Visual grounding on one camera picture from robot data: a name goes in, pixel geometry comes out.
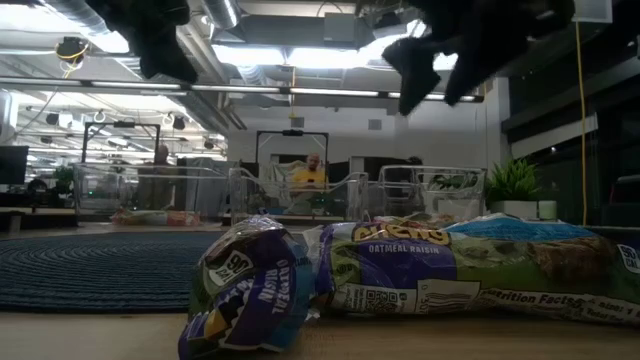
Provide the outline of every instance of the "person in yellow shirt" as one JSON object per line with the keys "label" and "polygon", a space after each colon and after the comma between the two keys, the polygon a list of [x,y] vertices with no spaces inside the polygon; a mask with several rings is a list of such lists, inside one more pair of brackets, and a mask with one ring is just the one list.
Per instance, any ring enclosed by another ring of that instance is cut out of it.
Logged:
{"label": "person in yellow shirt", "polygon": [[326,182],[326,175],[324,169],[319,168],[319,166],[320,155],[309,154],[309,156],[307,156],[307,166],[304,169],[298,170],[291,180],[299,185],[303,183],[308,184],[309,187],[315,187],[313,184],[324,184]]}

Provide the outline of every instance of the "white wall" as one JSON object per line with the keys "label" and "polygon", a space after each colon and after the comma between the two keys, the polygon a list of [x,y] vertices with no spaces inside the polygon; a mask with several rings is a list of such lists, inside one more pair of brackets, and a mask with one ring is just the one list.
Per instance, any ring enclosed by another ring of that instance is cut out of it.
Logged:
{"label": "white wall", "polygon": [[[409,158],[442,167],[493,167],[509,157],[509,146],[500,123],[509,117],[508,82],[494,81],[482,104],[461,103],[451,108],[441,102],[424,102],[408,118],[388,116],[384,109],[319,107],[295,108],[305,117],[304,131],[330,133],[329,161],[353,156]],[[237,108],[249,131],[229,135],[230,160],[254,161],[255,131],[290,128],[289,108]],[[369,119],[381,119],[382,130],[368,130]],[[262,135],[261,142],[268,135]],[[261,163],[271,154],[308,154],[324,150],[312,139],[276,135],[260,149]]]}

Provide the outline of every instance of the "air vent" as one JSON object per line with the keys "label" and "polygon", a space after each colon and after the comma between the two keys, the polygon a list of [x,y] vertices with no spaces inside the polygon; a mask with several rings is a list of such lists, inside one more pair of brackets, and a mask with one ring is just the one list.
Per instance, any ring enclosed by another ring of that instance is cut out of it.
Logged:
{"label": "air vent", "polygon": [[369,130],[382,130],[382,120],[369,119]]}
{"label": "air vent", "polygon": [[291,128],[292,129],[303,129],[304,128],[304,117],[292,117],[291,119]]}
{"label": "air vent", "polygon": [[576,0],[576,15],[573,19],[584,22],[611,23],[613,22],[611,0]]}

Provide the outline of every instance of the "granola bar package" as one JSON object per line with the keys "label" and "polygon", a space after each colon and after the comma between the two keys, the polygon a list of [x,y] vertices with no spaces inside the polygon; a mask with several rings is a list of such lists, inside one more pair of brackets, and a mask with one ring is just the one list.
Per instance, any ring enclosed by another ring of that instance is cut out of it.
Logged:
{"label": "granola bar package", "polygon": [[339,311],[439,314],[500,308],[640,325],[640,244],[563,223],[497,216],[430,230],[343,223],[319,236],[317,301]]}
{"label": "granola bar package", "polygon": [[309,310],[314,277],[302,239],[253,217],[233,226],[196,267],[181,360],[221,348],[283,350]]}

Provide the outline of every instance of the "floor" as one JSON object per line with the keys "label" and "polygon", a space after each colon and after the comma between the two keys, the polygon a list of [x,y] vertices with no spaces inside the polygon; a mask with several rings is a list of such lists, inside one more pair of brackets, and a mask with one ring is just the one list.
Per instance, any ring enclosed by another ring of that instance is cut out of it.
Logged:
{"label": "floor", "polygon": [[[24,231],[0,239],[117,231],[206,231],[219,227],[118,227]],[[0,313],[2,359],[175,360],[184,314],[39,315]],[[321,318],[307,324],[283,359],[636,359],[636,329],[538,318],[478,316]],[[274,358],[269,353],[224,358]]]}

